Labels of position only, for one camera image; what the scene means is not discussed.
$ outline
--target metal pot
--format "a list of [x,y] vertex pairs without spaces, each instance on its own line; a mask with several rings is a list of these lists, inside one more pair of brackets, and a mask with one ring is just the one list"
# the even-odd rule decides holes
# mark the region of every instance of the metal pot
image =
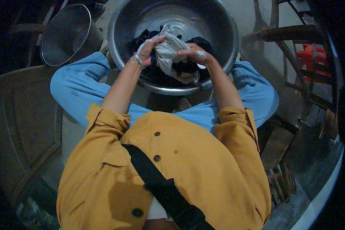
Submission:
[[[238,54],[239,37],[234,19],[219,0],[127,0],[117,9],[108,28],[108,46],[117,67],[121,70],[132,56],[126,43],[145,29],[159,30],[172,24],[182,28],[182,40],[203,37],[209,41],[214,56],[228,74]],[[161,85],[141,77],[143,87],[165,95],[188,95],[212,87],[210,78],[200,79],[199,85]]]
[[41,57],[49,66],[61,66],[85,58],[101,48],[103,38],[86,6],[62,9],[43,35]]

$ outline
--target bracelet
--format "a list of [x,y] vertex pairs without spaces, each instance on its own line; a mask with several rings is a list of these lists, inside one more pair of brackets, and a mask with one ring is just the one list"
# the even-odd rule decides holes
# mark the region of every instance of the bracelet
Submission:
[[138,64],[140,64],[142,66],[142,68],[146,68],[146,64],[143,63],[142,59],[140,57],[138,57],[137,53],[134,52],[133,56],[135,58],[135,60],[137,60]]

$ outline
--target black strap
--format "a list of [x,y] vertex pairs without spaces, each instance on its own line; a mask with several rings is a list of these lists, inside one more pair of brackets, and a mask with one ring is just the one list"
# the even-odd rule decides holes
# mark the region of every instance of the black strap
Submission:
[[134,145],[121,144],[128,150],[132,164],[138,172],[146,188],[155,196],[182,230],[214,230],[207,223],[203,212],[180,194],[175,187],[174,179],[166,180],[151,160]]

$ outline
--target bucket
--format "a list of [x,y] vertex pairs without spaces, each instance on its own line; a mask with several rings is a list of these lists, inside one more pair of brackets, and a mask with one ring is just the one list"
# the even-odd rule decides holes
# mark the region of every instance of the bucket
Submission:
[[48,24],[41,44],[41,58],[49,66],[61,66],[85,58],[101,48],[101,31],[86,6],[62,9]]

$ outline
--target red chair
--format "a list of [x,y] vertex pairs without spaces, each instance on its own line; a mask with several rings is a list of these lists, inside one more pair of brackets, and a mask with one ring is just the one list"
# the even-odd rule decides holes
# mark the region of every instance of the red chair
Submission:
[[[309,44],[303,44],[304,51],[298,51],[298,56],[299,59],[305,63],[306,69],[308,71],[313,71],[313,65],[312,65],[312,59],[313,59],[313,46]],[[316,64],[323,65],[325,67],[329,66],[329,63],[327,62],[326,58],[326,52],[324,51],[323,48],[316,47],[316,52],[321,53],[317,54],[316,53]],[[316,70],[315,71],[317,74],[322,74],[327,76],[329,79],[331,79],[331,74],[327,73],[322,70]],[[324,83],[322,81],[316,80],[315,82],[318,83]]]

